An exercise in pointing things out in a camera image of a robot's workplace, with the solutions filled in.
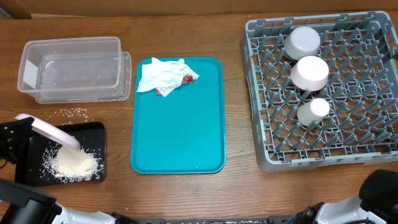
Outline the large pink plate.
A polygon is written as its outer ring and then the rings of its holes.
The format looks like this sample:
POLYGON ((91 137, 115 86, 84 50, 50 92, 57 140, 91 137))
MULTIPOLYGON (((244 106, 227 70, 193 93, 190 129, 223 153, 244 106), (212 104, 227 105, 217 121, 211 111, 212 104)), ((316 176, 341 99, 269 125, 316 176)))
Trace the large pink plate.
POLYGON ((58 129, 57 127, 29 114, 21 113, 15 117, 15 119, 17 120, 22 120, 26 118, 32 118, 34 120, 32 123, 33 131, 63 146, 69 147, 70 149, 79 150, 80 143, 74 137, 62 131, 61 129, 58 129))

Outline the rice pile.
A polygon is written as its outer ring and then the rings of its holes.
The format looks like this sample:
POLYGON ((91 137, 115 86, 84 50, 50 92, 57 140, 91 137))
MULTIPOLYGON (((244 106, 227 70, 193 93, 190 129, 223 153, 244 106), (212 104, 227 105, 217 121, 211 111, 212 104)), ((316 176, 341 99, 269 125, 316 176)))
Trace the rice pile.
POLYGON ((42 155, 41 177, 48 174, 62 184, 99 180, 105 172, 104 161, 96 157, 100 155, 99 152, 88 152, 82 147, 75 150, 66 146, 52 146, 42 155))

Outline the white napkin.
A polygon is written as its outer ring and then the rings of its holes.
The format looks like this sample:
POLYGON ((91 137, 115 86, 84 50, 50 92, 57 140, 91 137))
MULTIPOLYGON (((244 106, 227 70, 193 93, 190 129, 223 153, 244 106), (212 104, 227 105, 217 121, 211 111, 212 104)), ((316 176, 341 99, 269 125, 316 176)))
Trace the white napkin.
POLYGON ((141 79, 139 80, 136 90, 138 93, 175 85, 179 85, 180 87, 185 75, 192 75, 194 81, 200 77, 182 58, 178 60, 161 61, 152 57, 151 63, 143 64, 141 68, 141 79))

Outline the red wrapper scrap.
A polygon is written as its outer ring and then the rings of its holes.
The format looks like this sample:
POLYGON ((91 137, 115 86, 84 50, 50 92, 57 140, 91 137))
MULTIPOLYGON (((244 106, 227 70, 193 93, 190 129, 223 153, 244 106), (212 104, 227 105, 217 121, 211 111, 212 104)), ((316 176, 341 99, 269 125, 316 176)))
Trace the red wrapper scrap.
MULTIPOLYGON (((192 75, 185 75, 182 80, 182 85, 193 83, 193 81, 194 81, 194 78, 192 75)), ((162 95, 163 97, 166 97, 172 90, 174 90, 178 87, 179 87, 179 85, 165 87, 165 88, 156 88, 155 92, 156 92, 157 96, 162 95)))

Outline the white paper cup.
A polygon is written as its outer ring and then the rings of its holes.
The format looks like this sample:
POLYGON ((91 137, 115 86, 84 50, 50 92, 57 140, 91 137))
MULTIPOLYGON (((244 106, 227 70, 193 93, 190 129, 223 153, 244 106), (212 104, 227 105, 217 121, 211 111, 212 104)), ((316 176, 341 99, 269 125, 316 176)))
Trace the white paper cup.
POLYGON ((319 123, 329 112, 328 102, 323 98, 315 98, 298 108, 297 118, 304 126, 308 126, 313 121, 319 123))

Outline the small pink bowl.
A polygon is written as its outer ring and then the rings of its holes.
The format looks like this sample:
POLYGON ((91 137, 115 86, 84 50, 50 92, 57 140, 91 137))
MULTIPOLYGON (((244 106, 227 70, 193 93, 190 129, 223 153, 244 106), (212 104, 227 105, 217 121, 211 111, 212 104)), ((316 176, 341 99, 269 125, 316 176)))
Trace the small pink bowl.
POLYGON ((290 79, 302 90, 318 91, 328 82, 329 67, 320 57, 301 58, 291 69, 290 79))

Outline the grey bowl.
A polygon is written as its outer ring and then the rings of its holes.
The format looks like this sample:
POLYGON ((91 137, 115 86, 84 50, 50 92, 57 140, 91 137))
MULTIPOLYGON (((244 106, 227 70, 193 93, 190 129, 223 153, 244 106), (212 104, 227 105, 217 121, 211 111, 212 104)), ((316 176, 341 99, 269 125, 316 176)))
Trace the grey bowl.
POLYGON ((320 46, 320 36, 315 29, 302 26, 294 29, 284 40, 286 54, 300 60, 306 56, 315 56, 320 46))

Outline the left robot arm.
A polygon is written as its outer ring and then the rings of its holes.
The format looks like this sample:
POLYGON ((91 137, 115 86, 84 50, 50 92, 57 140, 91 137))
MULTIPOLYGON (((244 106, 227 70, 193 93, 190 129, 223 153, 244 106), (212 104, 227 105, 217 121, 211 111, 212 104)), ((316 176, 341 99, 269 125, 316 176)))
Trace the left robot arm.
MULTIPOLYGON (((64 143, 67 134, 39 119, 23 116, 16 121, 1 124, 1 159, 15 164, 27 144, 31 131, 59 143, 64 143)), ((57 203, 57 199, 34 187, 1 179, 1 200, 10 206, 1 218, 1 223, 81 223, 81 224, 138 224, 137 220, 118 213, 81 212, 69 210, 57 203)))

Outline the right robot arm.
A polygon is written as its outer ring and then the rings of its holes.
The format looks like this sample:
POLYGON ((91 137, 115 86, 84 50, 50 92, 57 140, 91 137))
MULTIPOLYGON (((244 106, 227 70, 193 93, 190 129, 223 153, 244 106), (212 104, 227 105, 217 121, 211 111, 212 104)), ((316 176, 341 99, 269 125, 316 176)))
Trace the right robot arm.
POLYGON ((335 203, 320 202, 291 216, 287 223, 397 224, 397 172, 378 169, 357 195, 335 203))

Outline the grey dishwasher rack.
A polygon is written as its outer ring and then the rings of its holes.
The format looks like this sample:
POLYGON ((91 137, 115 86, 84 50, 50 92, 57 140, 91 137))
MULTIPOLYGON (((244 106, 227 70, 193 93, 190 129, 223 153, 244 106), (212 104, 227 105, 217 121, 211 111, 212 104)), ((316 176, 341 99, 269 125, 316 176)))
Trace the grey dishwasher rack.
POLYGON ((241 39, 257 165, 265 172, 397 160, 397 35, 383 11, 255 19, 241 39), (284 40, 308 26, 329 66, 326 86, 301 90, 284 40), (323 98, 330 112, 304 126, 299 107, 323 98))

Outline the black plastic tray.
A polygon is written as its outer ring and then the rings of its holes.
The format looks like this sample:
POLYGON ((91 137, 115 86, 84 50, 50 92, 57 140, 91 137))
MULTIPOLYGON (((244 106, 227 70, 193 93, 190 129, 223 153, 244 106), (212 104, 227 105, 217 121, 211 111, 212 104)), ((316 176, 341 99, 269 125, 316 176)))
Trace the black plastic tray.
POLYGON ((22 159, 16 164, 14 181, 33 187, 102 181, 106 177, 106 131, 98 121, 59 126, 59 129, 80 142, 80 149, 91 154, 98 162, 91 177, 66 178, 55 176, 50 160, 56 157, 61 145, 34 131, 30 132, 22 159))

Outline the spilled rice grains on table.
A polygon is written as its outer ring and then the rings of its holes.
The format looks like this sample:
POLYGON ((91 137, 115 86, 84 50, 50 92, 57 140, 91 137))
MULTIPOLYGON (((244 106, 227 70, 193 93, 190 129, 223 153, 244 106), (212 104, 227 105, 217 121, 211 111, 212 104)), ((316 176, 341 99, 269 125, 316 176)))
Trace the spilled rice grains on table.
POLYGON ((53 125, 69 125, 78 123, 87 123, 93 121, 86 108, 62 108, 54 111, 48 118, 45 119, 46 122, 53 125))

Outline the clear plastic storage bin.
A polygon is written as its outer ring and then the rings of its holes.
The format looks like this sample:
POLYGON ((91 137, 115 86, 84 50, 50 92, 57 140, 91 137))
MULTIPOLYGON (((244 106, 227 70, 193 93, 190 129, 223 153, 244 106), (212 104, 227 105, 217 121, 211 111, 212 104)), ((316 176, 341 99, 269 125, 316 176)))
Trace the clear plastic storage bin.
POLYGON ((26 43, 17 89, 41 104, 124 101, 132 59, 118 37, 34 40, 26 43))

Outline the teal serving tray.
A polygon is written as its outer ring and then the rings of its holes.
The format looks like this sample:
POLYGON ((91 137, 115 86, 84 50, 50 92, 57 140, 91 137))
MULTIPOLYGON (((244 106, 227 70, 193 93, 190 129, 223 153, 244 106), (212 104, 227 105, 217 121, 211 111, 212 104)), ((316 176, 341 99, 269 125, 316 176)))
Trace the teal serving tray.
POLYGON ((166 97, 135 92, 132 168, 140 174, 212 174, 226 162, 223 67, 213 57, 187 57, 199 78, 166 97))

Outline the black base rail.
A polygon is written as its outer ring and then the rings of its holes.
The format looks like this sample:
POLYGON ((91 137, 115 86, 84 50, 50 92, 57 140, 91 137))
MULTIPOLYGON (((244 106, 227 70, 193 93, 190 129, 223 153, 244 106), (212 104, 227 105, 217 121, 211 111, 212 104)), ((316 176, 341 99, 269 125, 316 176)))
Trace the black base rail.
POLYGON ((193 220, 165 220, 163 218, 137 219, 139 224, 285 224, 290 216, 277 215, 267 218, 242 219, 193 219, 193 220))

